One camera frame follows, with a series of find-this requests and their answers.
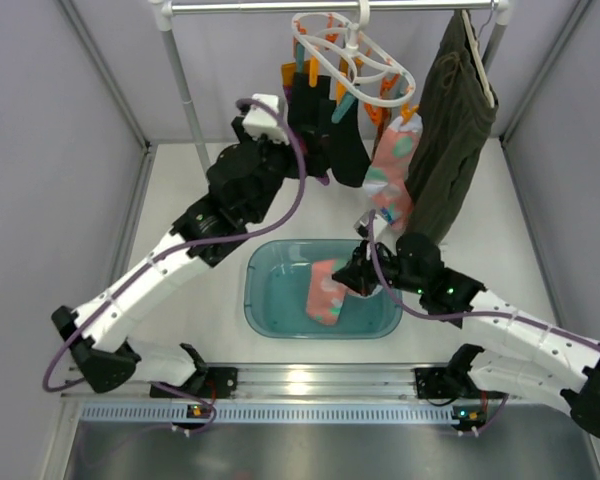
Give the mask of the black sock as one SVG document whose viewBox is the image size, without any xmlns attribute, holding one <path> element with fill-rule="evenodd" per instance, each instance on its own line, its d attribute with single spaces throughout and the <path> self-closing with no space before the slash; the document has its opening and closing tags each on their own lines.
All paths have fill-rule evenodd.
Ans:
<svg viewBox="0 0 600 480">
<path fill-rule="evenodd" d="M 326 131 L 330 83 L 330 78 L 324 75 L 318 76 L 314 87 L 309 84 L 306 73 L 295 73 L 293 77 L 287 123 L 300 138 L 307 153 L 319 150 L 320 140 Z"/>
<path fill-rule="evenodd" d="M 370 166 L 358 124 L 358 100 L 338 123 L 328 122 L 327 156 L 335 180 L 351 188 L 360 188 Z"/>
</svg>

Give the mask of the pink patterned sock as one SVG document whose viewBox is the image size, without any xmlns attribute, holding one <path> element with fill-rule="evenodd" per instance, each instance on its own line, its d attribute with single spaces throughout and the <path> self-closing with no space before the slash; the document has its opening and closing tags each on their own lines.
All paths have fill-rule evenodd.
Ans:
<svg viewBox="0 0 600 480">
<path fill-rule="evenodd" d="M 311 265 L 306 313 L 312 320 L 327 326 L 338 322 L 349 289 L 332 275 L 345 264 L 342 259 L 329 259 Z"/>
<path fill-rule="evenodd" d="M 418 114 L 408 121 L 393 120 L 381 136 L 363 181 L 362 188 L 377 212 L 396 231 L 406 227 L 414 209 L 405 182 L 422 128 Z"/>
</svg>

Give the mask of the beige argyle sock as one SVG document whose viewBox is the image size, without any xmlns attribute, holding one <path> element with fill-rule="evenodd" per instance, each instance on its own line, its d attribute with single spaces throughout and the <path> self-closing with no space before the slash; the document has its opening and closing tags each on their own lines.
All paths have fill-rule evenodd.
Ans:
<svg viewBox="0 0 600 480">
<path fill-rule="evenodd" d="M 382 136 L 387 128 L 387 125 L 391 122 L 391 117 L 392 117 L 391 111 L 384 110 L 382 112 L 382 115 L 379 118 L 379 120 L 374 123 L 374 125 L 376 126 L 376 134 L 375 134 L 373 148 L 372 148 L 372 155 L 376 154 L 376 151 L 378 149 L 378 146 L 380 144 Z"/>
</svg>

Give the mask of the white round clip hanger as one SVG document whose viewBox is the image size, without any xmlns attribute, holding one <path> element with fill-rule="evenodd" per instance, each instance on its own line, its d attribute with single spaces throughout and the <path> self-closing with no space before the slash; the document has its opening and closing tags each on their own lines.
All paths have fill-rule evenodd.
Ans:
<svg viewBox="0 0 600 480">
<path fill-rule="evenodd" d="M 366 34 L 371 4 L 357 1 L 355 6 L 353 19 L 326 11 L 293 16 L 296 69 L 308 74 L 311 88 L 320 76 L 330 77 L 338 97 L 386 109 L 409 103 L 416 93 L 413 75 Z"/>
</svg>

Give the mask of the orange clothes peg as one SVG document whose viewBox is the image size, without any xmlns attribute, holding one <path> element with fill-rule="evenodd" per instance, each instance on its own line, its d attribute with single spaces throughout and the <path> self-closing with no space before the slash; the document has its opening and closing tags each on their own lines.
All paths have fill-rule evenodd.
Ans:
<svg viewBox="0 0 600 480">
<path fill-rule="evenodd" d="M 400 109 L 402 124 L 409 122 L 411 118 L 418 112 L 418 110 L 418 105 L 410 105 L 409 103 L 403 104 Z"/>
</svg>

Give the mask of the purple orange argyle sock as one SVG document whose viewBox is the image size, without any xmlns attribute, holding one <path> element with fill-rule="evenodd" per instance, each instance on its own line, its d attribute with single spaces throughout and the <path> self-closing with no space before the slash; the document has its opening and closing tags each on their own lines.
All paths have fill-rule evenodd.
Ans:
<svg viewBox="0 0 600 480">
<path fill-rule="evenodd" d="M 288 103 L 291 102 L 292 98 L 292 88 L 294 82 L 294 76 L 296 73 L 303 73 L 304 68 L 297 68 L 297 64 L 295 62 L 285 63 L 281 65 L 281 78 L 282 78 L 282 88 L 285 99 Z"/>
</svg>

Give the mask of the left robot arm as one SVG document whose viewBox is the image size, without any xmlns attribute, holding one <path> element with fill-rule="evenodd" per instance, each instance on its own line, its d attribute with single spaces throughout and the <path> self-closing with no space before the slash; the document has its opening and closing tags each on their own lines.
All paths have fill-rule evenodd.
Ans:
<svg viewBox="0 0 600 480">
<path fill-rule="evenodd" d="M 61 306 L 51 320 L 81 382 L 97 394 L 128 381 L 158 382 L 195 392 L 207 366 L 187 343 L 163 347 L 131 334 L 146 315 L 194 277 L 219 265 L 246 241 L 288 222 L 310 177 L 328 164 L 314 134 L 279 116 L 235 117 L 238 141 L 207 171 L 208 191 L 169 227 L 158 245 L 94 299 Z"/>
</svg>

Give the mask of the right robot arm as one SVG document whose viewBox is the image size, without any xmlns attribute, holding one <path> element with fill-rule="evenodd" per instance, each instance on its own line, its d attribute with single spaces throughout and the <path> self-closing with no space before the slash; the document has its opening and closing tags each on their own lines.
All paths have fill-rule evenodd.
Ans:
<svg viewBox="0 0 600 480">
<path fill-rule="evenodd" d="M 418 295 L 422 320 L 449 324 L 461 346 L 445 367 L 456 398 L 471 390 L 540 403 L 600 439 L 600 341 L 532 317 L 482 282 L 447 267 L 439 248 L 417 233 L 390 250 L 362 241 L 332 278 L 361 296 L 384 287 Z"/>
</svg>

